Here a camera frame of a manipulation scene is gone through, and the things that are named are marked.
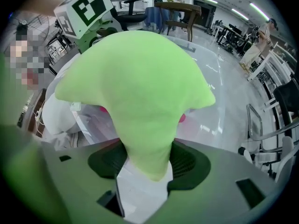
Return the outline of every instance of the pink object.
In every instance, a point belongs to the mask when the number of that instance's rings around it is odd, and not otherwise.
[[[102,106],[100,106],[100,110],[101,110],[102,112],[104,112],[104,113],[108,113],[108,111],[107,111],[104,107],[102,107]]]
[[[185,116],[185,114],[183,114],[181,116],[181,118],[179,119],[179,123],[183,123],[185,119],[186,119],[186,116]]]

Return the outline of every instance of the green plush toy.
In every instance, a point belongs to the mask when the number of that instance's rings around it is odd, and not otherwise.
[[[92,46],[70,67],[55,95],[105,107],[132,163],[155,181],[167,170],[182,114],[215,103],[193,59],[147,31],[116,33]]]

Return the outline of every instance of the chair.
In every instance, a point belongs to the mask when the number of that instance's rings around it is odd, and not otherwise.
[[[252,105],[247,105],[249,136],[254,141],[261,141],[261,148],[263,152],[273,152],[273,150],[263,149],[264,139],[268,139],[281,133],[285,133],[285,136],[292,137],[292,129],[299,125],[299,120],[291,123],[289,116],[289,112],[298,112],[299,110],[299,69],[296,69],[295,74],[291,74],[290,77],[291,81],[289,83],[277,87],[273,92],[274,98],[277,101],[275,104],[279,104],[281,108],[281,113],[285,124],[283,128],[276,130],[272,133],[263,135],[262,120],[260,115],[252,107]],[[252,132],[250,110],[252,110],[255,113],[255,115],[258,117],[260,121],[260,136],[257,136]]]
[[[275,161],[266,162],[262,165],[270,166],[270,169],[268,171],[269,177],[273,178],[279,186],[283,187],[290,179],[293,166],[293,158],[299,151],[299,145],[297,144],[294,147],[294,143],[291,137],[288,136],[285,136],[282,139],[282,143],[282,153],[280,157]],[[250,163],[253,163],[252,161],[254,161],[255,159],[254,154],[250,155],[244,147],[240,147],[238,153],[244,156]],[[277,168],[277,172],[275,173],[272,170],[272,164],[278,162],[279,166]]]
[[[282,178],[284,183],[288,180],[285,176],[290,175],[292,169],[292,161],[289,161],[298,151],[299,145],[293,148],[292,143],[292,129],[299,125],[299,119],[291,123],[289,112],[297,112],[299,110],[299,85],[298,85],[298,77],[299,77],[299,69],[296,69],[295,74],[291,74],[291,81],[287,84],[281,85],[277,87],[274,92],[274,98],[277,100],[277,103],[280,105],[282,117],[284,120],[285,126],[279,130],[276,130],[272,133],[263,135],[263,124],[262,119],[258,112],[252,107],[251,104],[247,105],[247,116],[248,116],[248,130],[249,136],[254,141],[261,141],[260,143],[260,152],[263,153],[277,153],[277,160],[263,163],[263,165],[270,166],[270,170],[268,171],[269,175],[278,182],[279,176],[284,176]],[[251,115],[250,110],[257,116],[260,122],[260,136],[254,134],[252,132],[251,127]],[[263,140],[268,139],[270,137],[277,136],[281,133],[285,133],[285,137],[283,138],[282,147],[277,147],[273,149],[265,149],[263,147]],[[272,172],[272,164],[280,162],[280,166],[278,168],[277,174]]]
[[[128,31],[128,25],[127,23],[139,23],[146,19],[147,15],[145,14],[133,14],[133,7],[134,2],[140,1],[140,0],[128,0],[124,3],[129,4],[129,14],[127,15],[118,15],[115,8],[111,9],[111,15],[121,24],[121,28],[124,31]]]

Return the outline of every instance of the ceiling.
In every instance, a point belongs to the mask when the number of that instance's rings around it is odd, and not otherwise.
[[[237,17],[239,15],[235,14],[231,11],[232,8],[240,12],[249,18],[248,21],[244,20],[244,22],[249,26],[260,26],[266,20],[262,17],[252,6],[249,4],[252,2],[257,7],[259,7],[269,18],[274,18],[278,24],[279,31],[272,32],[272,34],[286,42],[290,45],[295,44],[293,37],[290,33],[290,30],[284,21],[282,15],[279,10],[276,8],[274,3],[271,0],[215,0],[218,2],[216,4],[217,7],[221,7],[224,10],[234,14]]]

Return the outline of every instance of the floor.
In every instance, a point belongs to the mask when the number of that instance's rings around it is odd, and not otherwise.
[[[171,31],[169,35],[187,40],[187,33],[181,29]],[[192,42],[213,51],[218,56],[221,66],[221,76],[226,98],[224,128],[220,147],[234,153],[237,153],[241,145],[249,151],[257,149],[258,143],[248,142],[246,105],[252,104],[258,109],[268,100],[262,84],[258,80],[248,82],[247,75],[239,65],[241,58],[221,48],[217,44],[215,37],[208,35],[201,29],[195,28],[193,29]],[[263,120],[264,133],[273,131],[275,127],[271,111],[260,113],[260,115]],[[257,120],[254,119],[253,121],[256,122],[256,126],[259,129]],[[277,144],[275,138],[268,139],[264,143],[266,148],[276,147]]]

